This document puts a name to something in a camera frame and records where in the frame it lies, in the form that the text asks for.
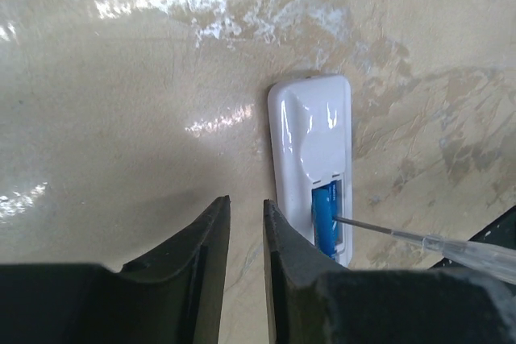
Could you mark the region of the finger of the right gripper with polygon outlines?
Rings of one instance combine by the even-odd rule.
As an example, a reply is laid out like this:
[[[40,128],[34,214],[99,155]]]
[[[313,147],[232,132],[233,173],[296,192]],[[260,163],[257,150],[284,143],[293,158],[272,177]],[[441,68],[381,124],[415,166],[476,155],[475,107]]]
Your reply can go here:
[[[514,250],[516,232],[516,206],[489,223],[484,229],[474,234],[470,241],[497,245]]]

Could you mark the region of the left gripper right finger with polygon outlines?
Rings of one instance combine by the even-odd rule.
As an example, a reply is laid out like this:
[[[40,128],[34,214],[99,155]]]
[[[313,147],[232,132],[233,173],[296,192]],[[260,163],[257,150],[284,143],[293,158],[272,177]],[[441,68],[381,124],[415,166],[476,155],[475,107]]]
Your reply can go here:
[[[264,202],[264,277],[272,343],[512,343],[515,302],[466,268],[350,271]]]

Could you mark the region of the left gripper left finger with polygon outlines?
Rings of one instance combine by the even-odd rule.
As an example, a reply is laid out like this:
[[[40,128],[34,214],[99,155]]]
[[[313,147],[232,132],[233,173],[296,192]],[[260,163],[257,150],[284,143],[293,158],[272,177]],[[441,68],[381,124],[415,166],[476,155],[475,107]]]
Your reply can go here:
[[[96,263],[1,267],[4,343],[216,343],[231,208],[191,224],[114,272]]]

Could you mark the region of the clear handled screwdriver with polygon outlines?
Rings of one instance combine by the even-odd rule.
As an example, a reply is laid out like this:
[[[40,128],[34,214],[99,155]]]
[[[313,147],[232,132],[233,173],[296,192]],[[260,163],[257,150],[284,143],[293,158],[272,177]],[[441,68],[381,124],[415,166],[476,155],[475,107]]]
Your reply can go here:
[[[515,250],[488,243],[445,238],[436,234],[421,235],[394,230],[342,217],[334,217],[334,220],[349,226],[387,234],[421,247],[426,252],[439,253],[445,259],[472,270],[484,272],[508,284],[515,284]]]

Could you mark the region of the blue battery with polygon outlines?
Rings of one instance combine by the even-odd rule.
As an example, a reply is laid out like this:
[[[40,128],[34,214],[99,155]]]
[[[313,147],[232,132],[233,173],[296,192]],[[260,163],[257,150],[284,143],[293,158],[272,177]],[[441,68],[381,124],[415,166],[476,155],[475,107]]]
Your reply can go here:
[[[324,254],[335,260],[336,243],[339,232],[336,182],[332,181],[312,191],[312,216],[314,221],[315,246]]]

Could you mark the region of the white remote control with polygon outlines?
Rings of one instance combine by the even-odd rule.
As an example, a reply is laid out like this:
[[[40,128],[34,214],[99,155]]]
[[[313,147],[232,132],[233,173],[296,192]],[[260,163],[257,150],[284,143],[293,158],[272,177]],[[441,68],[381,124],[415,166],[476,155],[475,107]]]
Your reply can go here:
[[[336,74],[280,82],[268,94],[268,120],[279,209],[315,245],[314,189],[335,181],[336,217],[353,217],[351,86]],[[347,267],[352,228],[338,222],[337,230],[335,261]]]

